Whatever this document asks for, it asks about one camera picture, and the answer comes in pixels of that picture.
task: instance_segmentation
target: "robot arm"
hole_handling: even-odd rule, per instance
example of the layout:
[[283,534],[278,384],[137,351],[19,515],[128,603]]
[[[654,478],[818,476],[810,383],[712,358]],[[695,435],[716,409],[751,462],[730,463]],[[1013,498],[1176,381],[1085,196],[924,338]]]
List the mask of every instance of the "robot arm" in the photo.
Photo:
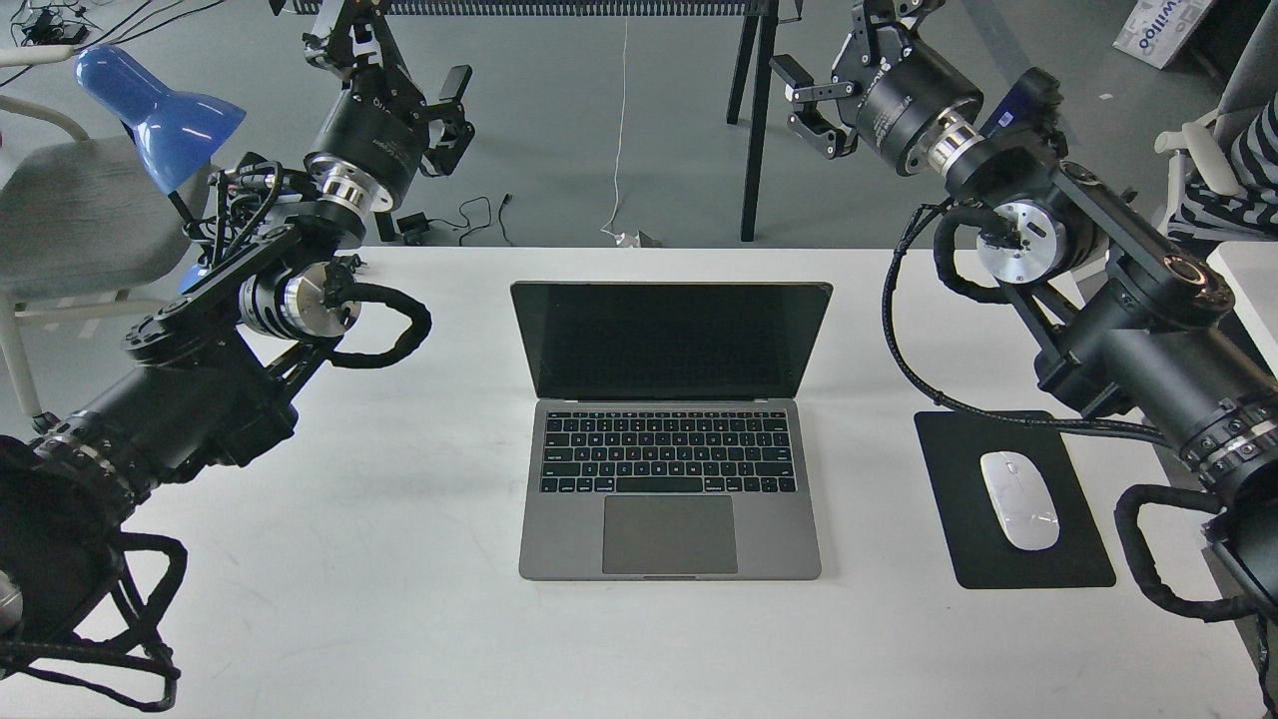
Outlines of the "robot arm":
[[[386,367],[429,332],[424,305],[357,281],[350,258],[335,253],[358,246],[368,215],[397,206],[419,169],[456,166],[474,133],[460,103],[470,69],[454,68],[446,101],[431,105],[374,4],[328,0],[323,10],[322,22],[336,20],[317,29],[323,42],[312,46],[308,36],[308,57],[336,72],[343,89],[307,169],[250,155],[215,175],[220,209],[213,236],[201,238],[202,276],[125,336],[137,368],[29,446],[0,437],[0,679],[20,672],[135,709],[173,706],[180,673],[157,626],[181,582],[185,550],[169,538],[124,533],[124,521],[161,485],[190,481],[210,465],[248,465],[291,437],[291,401],[325,363]],[[372,40],[376,52],[367,51]],[[337,351],[362,301],[409,317],[392,349]],[[239,323],[293,345],[263,364]],[[169,561],[148,598],[128,570],[134,552]],[[106,596],[127,630],[105,641],[77,636]],[[138,647],[147,656],[130,654]],[[150,672],[162,678],[164,696],[137,701],[32,667],[38,659]]]
[[[1120,535],[1146,596],[1206,621],[1256,612],[1278,621],[1278,386],[1215,328],[1233,305],[1229,286],[1065,161],[1058,86],[1047,73],[1028,72],[974,126],[980,92],[918,36],[919,20],[942,4],[854,3],[827,84],[792,57],[774,57],[790,126],[827,158],[864,140],[901,175],[939,172],[956,202],[934,243],[942,280],[1016,308],[1042,347],[1040,390],[1086,419],[1139,407],[1158,429],[1140,439],[1167,444],[1199,476],[1201,493],[1134,488],[1120,503]],[[822,116],[822,101],[836,102],[838,125]],[[953,271],[960,225],[980,230],[978,253],[997,287]],[[1047,284],[1104,249],[1108,281],[1084,307]],[[1163,586],[1136,526],[1146,503],[1218,515],[1205,534],[1245,596],[1191,603]]]

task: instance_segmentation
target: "mouse pad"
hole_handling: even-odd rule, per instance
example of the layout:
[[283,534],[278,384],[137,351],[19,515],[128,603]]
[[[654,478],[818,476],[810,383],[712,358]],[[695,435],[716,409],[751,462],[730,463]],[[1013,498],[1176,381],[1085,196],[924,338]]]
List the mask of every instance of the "mouse pad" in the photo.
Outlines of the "mouse pad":
[[[1047,419],[1044,412],[1011,416]],[[966,412],[914,416],[955,579],[970,590],[1112,587],[1114,571],[1061,435]],[[1043,474],[1061,538],[1040,552],[1012,547],[980,475],[987,452],[1019,452]]]

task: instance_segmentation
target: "cardboard box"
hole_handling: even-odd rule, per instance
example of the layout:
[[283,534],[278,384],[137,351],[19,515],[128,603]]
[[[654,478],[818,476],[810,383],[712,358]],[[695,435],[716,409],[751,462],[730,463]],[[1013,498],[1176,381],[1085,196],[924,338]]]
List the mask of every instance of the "cardboard box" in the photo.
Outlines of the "cardboard box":
[[1215,0],[1139,0],[1114,47],[1166,68]]

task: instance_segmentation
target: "table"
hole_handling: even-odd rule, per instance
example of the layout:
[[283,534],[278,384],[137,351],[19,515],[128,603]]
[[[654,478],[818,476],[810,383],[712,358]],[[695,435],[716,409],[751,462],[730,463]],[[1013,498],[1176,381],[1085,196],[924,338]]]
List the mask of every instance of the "table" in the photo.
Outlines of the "table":
[[[957,585],[911,421],[933,407],[879,329],[887,250],[362,254],[367,281],[433,310],[423,347],[387,370],[322,370],[295,404],[295,438],[162,488],[128,524],[190,550],[161,626],[184,670],[170,716],[1261,714],[1236,630],[1163,613],[1123,567],[1109,513],[1128,484],[1162,478],[1146,446],[1066,439],[1116,587]],[[960,259],[983,276],[974,253]],[[520,278],[833,282],[799,396],[822,577],[521,580],[535,398],[507,290]],[[1066,412],[1034,390],[1035,347],[1012,309],[950,294],[925,250],[906,261],[897,313],[911,364],[951,396]],[[399,328],[366,308],[344,347],[378,350]],[[1190,517],[1150,511],[1144,527],[1171,586],[1218,596]],[[135,713],[14,677],[0,715]]]
[[1270,368],[1278,368],[1278,246],[1272,241],[1226,241],[1208,259],[1237,295],[1235,312]]

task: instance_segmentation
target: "laptop keyboard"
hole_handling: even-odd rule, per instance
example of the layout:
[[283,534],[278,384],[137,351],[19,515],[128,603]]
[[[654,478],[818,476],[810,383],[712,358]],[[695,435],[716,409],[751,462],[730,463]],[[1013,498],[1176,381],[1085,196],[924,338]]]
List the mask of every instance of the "laptop keyboard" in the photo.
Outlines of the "laptop keyboard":
[[792,493],[785,412],[550,412],[543,493]]

